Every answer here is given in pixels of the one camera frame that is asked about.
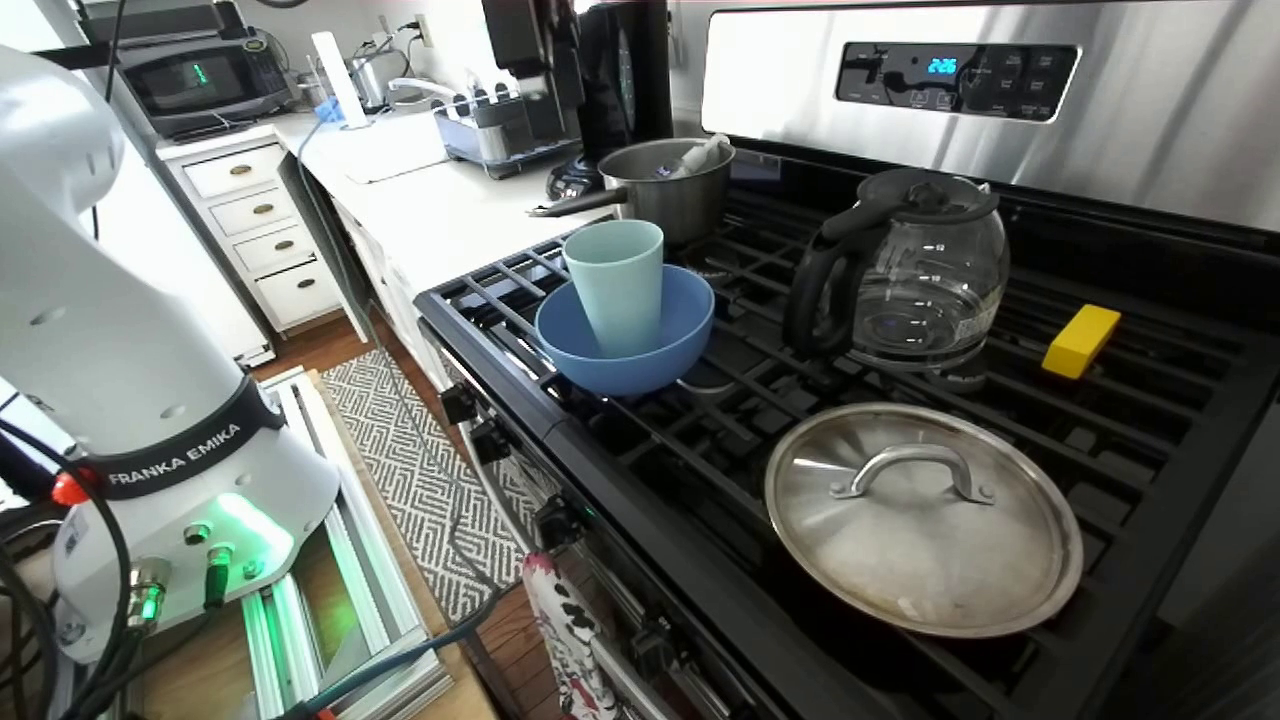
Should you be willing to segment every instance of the yellow sponge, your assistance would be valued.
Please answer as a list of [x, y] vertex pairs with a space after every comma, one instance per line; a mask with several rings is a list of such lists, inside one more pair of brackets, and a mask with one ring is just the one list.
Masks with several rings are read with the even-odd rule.
[[1099, 305], [1084, 305], [1074, 314], [1074, 324], [1055, 332], [1040, 369], [1054, 376], [1081, 381], [1090, 373], [1090, 362], [1098, 358], [1098, 353], [1114, 339], [1116, 324], [1121, 324], [1121, 313], [1099, 309]]

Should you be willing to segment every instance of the white robot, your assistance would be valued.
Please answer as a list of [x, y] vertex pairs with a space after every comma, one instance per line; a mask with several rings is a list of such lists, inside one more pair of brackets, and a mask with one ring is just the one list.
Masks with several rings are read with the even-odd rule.
[[[163, 633], [282, 578], [329, 517], [336, 471], [282, 433], [179, 301], [84, 236], [82, 210], [113, 187], [119, 152], [84, 80], [0, 47], [0, 376], [107, 474], [133, 625]], [[51, 572], [55, 642], [98, 665], [119, 568], [94, 505], [65, 517]]]

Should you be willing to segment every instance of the white countertop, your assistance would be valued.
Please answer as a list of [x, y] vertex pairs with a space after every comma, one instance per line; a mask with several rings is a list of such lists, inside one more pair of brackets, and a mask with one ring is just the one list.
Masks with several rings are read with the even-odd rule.
[[300, 110], [271, 129], [376, 236], [411, 297], [608, 210], [529, 217], [546, 199], [550, 169], [498, 179], [458, 162], [427, 110], [382, 116], [369, 129], [318, 129]]

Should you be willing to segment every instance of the gray pot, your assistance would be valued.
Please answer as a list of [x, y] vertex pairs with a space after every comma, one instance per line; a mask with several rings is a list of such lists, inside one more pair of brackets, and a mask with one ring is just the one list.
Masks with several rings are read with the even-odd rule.
[[625, 217], [660, 222], [663, 245], [700, 245], [719, 227], [723, 183], [731, 162], [728, 147], [713, 162], [675, 170], [679, 159], [687, 159], [687, 152], [700, 143], [709, 143], [709, 137], [674, 137], [608, 152], [599, 159], [603, 191], [539, 203], [537, 217], [570, 217], [586, 209], [621, 203]]

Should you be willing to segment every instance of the pot lid handle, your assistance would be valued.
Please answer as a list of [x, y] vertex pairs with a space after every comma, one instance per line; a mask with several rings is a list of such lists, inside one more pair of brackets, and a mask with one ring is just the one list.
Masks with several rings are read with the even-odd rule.
[[886, 449], [863, 467], [858, 467], [847, 482], [837, 482], [834, 490], [841, 498], [863, 498], [873, 490], [873, 482], [882, 478], [882, 471], [893, 467], [893, 464], [944, 464], [953, 471], [953, 490], [959, 498], [989, 505], [989, 487], [982, 487], [968, 474], [966, 457], [944, 449], [944, 444], [897, 444], [897, 449]]

